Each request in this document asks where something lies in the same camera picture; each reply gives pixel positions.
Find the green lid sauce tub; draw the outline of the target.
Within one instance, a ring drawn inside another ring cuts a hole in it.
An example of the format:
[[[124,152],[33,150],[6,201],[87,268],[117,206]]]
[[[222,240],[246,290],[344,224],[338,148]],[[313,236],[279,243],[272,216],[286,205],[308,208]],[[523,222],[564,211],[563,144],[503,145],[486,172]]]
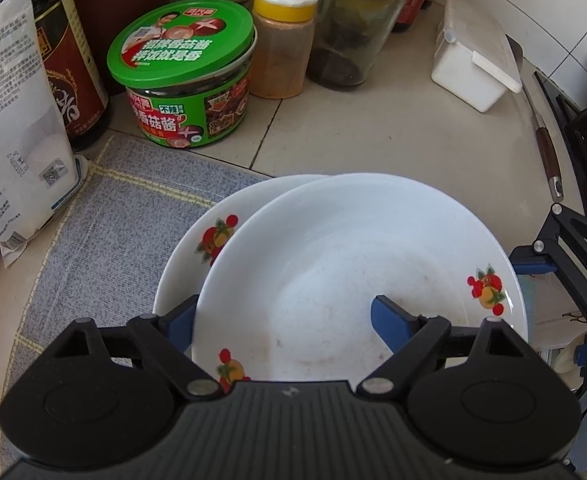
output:
[[[152,142],[190,150],[218,142],[246,116],[254,19],[228,0],[182,0],[137,18],[108,50],[112,78]]]

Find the white powder bag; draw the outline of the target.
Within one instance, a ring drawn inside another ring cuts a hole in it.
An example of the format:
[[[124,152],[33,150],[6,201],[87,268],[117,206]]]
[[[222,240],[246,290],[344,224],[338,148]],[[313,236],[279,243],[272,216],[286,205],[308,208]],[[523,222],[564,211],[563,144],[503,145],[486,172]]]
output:
[[[10,266],[82,185],[42,61],[31,0],[0,3],[0,252]]]

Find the grey checked cloth mat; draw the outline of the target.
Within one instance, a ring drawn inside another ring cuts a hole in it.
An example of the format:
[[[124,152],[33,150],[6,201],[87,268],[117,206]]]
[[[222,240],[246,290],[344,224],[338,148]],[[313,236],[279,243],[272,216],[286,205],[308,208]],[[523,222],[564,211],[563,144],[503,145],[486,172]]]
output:
[[[149,312],[187,230],[261,174],[122,133],[92,161],[36,274],[10,352],[10,388],[76,318],[121,326]]]

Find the dark soy sauce bottle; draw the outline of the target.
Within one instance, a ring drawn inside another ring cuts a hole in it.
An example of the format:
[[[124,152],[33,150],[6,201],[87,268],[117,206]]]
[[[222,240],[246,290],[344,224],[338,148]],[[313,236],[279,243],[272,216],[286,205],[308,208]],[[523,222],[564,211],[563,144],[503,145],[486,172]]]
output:
[[[76,3],[31,1],[36,39],[52,95],[73,151],[83,151],[105,132],[110,105]]]

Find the clear glass bottle red cap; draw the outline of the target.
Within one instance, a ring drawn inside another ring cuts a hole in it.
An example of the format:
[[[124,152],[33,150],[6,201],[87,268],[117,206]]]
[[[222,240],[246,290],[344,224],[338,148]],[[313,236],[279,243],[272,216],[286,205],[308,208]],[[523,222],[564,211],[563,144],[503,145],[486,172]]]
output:
[[[319,0],[307,76],[326,88],[363,84],[406,0]]]

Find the yellow cap spice jar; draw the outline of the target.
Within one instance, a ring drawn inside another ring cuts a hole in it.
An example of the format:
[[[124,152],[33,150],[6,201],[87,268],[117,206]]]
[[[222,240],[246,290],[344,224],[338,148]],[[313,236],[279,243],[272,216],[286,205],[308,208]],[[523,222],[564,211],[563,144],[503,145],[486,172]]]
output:
[[[257,44],[250,92],[261,99],[289,99],[302,91],[313,44],[318,0],[254,0]]]

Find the white plastic lidded box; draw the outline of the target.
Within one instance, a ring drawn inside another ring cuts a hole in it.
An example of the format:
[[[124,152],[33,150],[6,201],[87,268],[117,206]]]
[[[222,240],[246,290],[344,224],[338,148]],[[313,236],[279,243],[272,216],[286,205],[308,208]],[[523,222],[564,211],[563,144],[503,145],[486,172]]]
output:
[[[520,70],[502,25],[466,0],[444,0],[431,80],[480,113],[507,91],[522,90]]]

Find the white plate fruit print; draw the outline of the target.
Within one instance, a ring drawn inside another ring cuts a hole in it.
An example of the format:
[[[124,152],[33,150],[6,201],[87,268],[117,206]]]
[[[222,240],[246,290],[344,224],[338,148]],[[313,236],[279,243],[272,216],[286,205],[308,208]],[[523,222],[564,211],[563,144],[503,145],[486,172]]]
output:
[[[154,313],[160,318],[199,295],[213,262],[239,228],[271,200],[318,180],[318,174],[268,179],[224,198],[205,212],[179,241],[162,272]]]

